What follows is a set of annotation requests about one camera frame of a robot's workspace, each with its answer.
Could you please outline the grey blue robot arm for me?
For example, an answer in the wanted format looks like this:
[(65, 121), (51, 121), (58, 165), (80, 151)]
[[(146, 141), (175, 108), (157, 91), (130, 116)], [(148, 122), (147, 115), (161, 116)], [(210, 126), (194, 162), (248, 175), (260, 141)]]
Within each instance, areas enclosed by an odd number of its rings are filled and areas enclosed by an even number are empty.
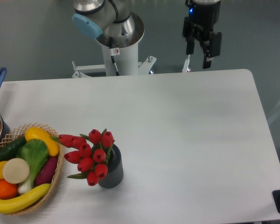
[[(221, 2), (219, 0), (187, 0), (188, 16), (184, 18), (182, 36), (187, 43), (186, 55), (194, 53), (195, 41), (203, 50), (203, 68), (211, 66), (221, 52), (222, 34), (214, 32)], [(141, 18), (130, 10), (128, 0), (76, 0), (72, 21), (85, 36), (97, 40), (108, 49), (137, 44), (144, 35)]]

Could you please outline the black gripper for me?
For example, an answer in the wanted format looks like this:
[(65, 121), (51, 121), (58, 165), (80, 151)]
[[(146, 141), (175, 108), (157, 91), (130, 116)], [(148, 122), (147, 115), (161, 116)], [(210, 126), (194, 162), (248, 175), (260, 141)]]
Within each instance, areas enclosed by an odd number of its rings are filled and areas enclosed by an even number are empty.
[(215, 32), (213, 27), (219, 18), (221, 1), (187, 0), (188, 16), (184, 19), (182, 36), (187, 42), (186, 54), (193, 54), (195, 40), (203, 49), (203, 69), (211, 67), (212, 59), (221, 52), (222, 33)]

